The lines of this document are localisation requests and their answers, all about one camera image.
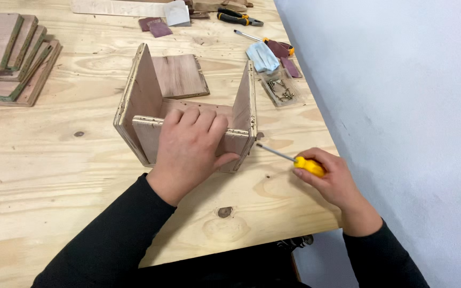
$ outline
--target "wooden box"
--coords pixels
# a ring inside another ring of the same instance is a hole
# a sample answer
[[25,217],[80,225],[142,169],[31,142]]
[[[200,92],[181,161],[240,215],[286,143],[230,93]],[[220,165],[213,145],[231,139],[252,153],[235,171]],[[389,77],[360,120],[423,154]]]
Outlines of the wooden box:
[[149,48],[142,43],[133,60],[113,126],[140,162],[145,167],[153,167],[163,119],[170,110],[184,111],[191,106],[201,110],[215,110],[217,114],[225,115],[229,122],[217,148],[217,156],[225,152],[241,155],[238,160],[221,167],[219,171],[236,172],[257,136],[254,85],[253,62],[248,61],[232,107],[163,98]]

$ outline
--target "yellow screwdriver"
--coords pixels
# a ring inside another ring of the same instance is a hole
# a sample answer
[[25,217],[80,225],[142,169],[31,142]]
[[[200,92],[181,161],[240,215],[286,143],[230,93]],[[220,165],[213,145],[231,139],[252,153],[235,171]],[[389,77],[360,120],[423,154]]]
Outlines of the yellow screwdriver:
[[286,154],[282,154],[277,150],[273,150],[270,147],[262,145],[261,143],[256,143],[256,145],[263,148],[263,149],[265,149],[265,150],[268,150],[268,151],[272,152],[273,154],[277,154],[277,155],[279,155],[281,157],[284,157],[287,160],[293,161],[294,162],[293,164],[294,164],[294,166],[296,168],[302,168],[304,170],[307,170],[307,171],[309,171],[310,173],[316,175],[319,178],[321,178],[321,177],[323,177],[325,175],[325,169],[323,167],[321,167],[321,165],[319,163],[317,163],[316,161],[314,161],[314,160],[305,159],[302,156],[298,156],[296,158],[289,157]]

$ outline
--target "white wall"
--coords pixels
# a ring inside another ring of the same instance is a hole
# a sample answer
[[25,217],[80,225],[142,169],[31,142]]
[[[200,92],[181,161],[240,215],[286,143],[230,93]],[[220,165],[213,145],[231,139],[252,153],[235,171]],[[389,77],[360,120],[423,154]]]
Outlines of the white wall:
[[[430,286],[461,288],[461,1],[276,3],[362,193]],[[356,285],[340,232],[315,237],[302,280]],[[342,270],[322,270],[329,251]]]

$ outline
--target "pliers handle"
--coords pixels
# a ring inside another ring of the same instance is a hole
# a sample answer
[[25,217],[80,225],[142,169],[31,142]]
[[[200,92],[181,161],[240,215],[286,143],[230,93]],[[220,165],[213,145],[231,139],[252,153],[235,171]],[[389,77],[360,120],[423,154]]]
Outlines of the pliers handle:
[[234,10],[228,8],[218,8],[218,14],[216,14],[219,20],[229,22],[229,23],[238,23],[243,26],[252,25],[252,26],[262,26],[264,22],[257,19],[251,18],[246,14],[241,14]]

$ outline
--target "black sleeve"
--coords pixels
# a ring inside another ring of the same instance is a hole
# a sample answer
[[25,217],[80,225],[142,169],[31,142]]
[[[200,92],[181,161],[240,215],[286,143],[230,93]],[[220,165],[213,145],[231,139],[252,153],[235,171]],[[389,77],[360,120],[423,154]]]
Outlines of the black sleeve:
[[385,221],[369,236],[343,238],[360,287],[429,287]]
[[74,237],[32,287],[112,287],[138,269],[152,239],[175,211],[145,176]]

